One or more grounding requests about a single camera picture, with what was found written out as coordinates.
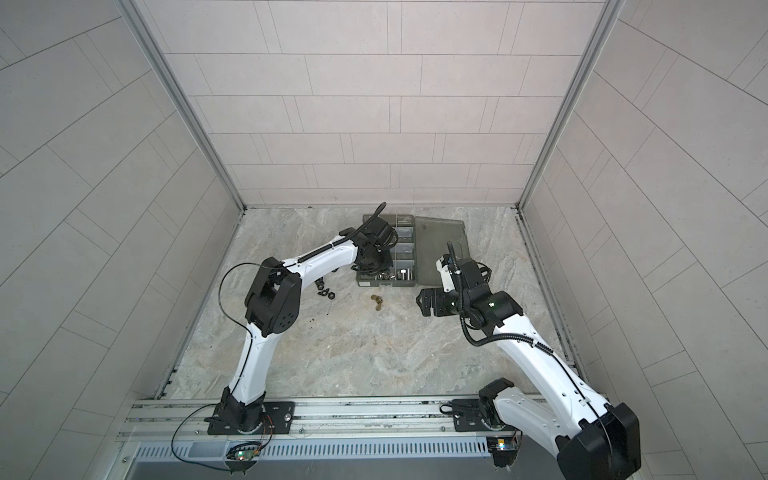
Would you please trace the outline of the clear compartment organizer box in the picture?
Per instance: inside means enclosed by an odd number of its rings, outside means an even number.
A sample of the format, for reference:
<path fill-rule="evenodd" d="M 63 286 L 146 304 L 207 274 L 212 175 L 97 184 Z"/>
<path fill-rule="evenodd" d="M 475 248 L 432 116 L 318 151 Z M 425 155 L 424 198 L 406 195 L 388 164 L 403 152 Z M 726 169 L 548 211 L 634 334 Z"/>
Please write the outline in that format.
<path fill-rule="evenodd" d="M 398 234 L 398 242 L 391 249 L 393 265 L 376 275 L 356 274 L 360 287 L 441 287 L 442 282 L 435 261 L 448 253 L 451 242 L 458 257 L 470 256 L 465 223 L 461 220 L 443 219 L 410 214 L 381 215 Z M 396 281 L 397 268 L 412 267 L 414 280 Z"/>

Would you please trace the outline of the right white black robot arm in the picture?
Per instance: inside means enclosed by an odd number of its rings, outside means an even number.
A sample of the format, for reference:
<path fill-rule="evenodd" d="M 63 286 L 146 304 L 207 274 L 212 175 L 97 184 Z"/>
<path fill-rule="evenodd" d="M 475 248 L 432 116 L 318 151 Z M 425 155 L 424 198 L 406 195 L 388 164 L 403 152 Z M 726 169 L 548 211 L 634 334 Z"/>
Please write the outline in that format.
<path fill-rule="evenodd" d="M 511 427 L 532 439 L 555 457 L 567 479 L 635 474 L 642 459 L 633 410 L 597 393 L 543 340 L 510 294 L 491 291 L 489 267 L 452 254 L 436 260 L 435 267 L 442 284 L 419 293 L 422 315 L 457 317 L 470 345 L 498 346 L 546 401 L 539 404 L 500 378 L 478 394 L 481 421 L 492 430 Z"/>

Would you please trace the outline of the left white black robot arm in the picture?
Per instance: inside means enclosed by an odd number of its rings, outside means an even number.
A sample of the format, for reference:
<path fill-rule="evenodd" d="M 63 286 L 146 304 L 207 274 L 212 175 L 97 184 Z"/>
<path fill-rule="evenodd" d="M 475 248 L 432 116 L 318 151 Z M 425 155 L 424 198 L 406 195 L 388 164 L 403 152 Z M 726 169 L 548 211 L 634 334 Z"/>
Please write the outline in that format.
<path fill-rule="evenodd" d="M 373 275 L 388 270 L 397 241 L 395 228 L 373 214 L 308 253 L 263 260 L 244 300 L 247 335 L 242 353 L 214 418 L 229 430 L 251 432 L 260 426 L 269 366 L 282 334 L 299 317 L 303 290 L 346 266 Z"/>

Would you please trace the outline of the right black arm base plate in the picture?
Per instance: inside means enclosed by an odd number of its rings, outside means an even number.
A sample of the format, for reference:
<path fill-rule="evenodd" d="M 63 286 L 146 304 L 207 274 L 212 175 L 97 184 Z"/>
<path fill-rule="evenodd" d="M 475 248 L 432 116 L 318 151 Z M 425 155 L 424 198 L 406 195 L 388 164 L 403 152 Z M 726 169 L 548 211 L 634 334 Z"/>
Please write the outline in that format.
<path fill-rule="evenodd" d="M 456 432 L 493 431 L 481 414 L 478 399 L 449 400 L 439 406 L 439 412 L 452 419 Z"/>

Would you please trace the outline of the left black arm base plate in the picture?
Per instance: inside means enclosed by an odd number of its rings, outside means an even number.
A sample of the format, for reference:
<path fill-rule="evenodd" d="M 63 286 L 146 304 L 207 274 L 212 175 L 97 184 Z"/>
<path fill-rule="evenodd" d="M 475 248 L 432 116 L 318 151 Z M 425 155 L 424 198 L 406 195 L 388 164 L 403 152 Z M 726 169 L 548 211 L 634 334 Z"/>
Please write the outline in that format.
<path fill-rule="evenodd" d="M 283 435 L 290 432 L 295 407 L 292 401 L 267 401 L 257 407 L 248 407 L 237 416 L 217 405 L 204 421 L 208 424 L 209 435 Z"/>

